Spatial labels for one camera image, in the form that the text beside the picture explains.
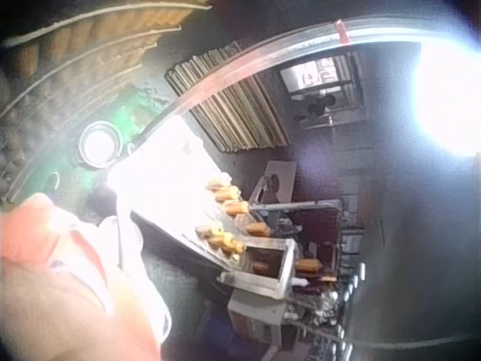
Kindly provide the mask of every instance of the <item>round light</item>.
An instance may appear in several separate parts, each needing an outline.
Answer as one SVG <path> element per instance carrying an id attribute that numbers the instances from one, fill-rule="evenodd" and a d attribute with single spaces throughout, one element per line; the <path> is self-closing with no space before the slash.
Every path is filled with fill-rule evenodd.
<path id="1" fill-rule="evenodd" d="M 481 55 L 459 44 L 424 43 L 416 72 L 415 106 L 424 132 L 449 152 L 481 151 Z"/>
<path id="2" fill-rule="evenodd" d="M 115 142 L 112 137 L 103 130 L 95 130 L 85 139 L 85 156 L 94 163 L 108 162 L 115 152 Z"/>
<path id="3" fill-rule="evenodd" d="M 361 281 L 366 279 L 366 264 L 364 262 L 359 264 L 359 277 L 361 278 Z"/>
<path id="4" fill-rule="evenodd" d="M 92 167 L 108 167 L 121 151 L 122 139 L 117 129 L 110 123 L 102 121 L 91 123 L 80 136 L 80 157 Z"/>

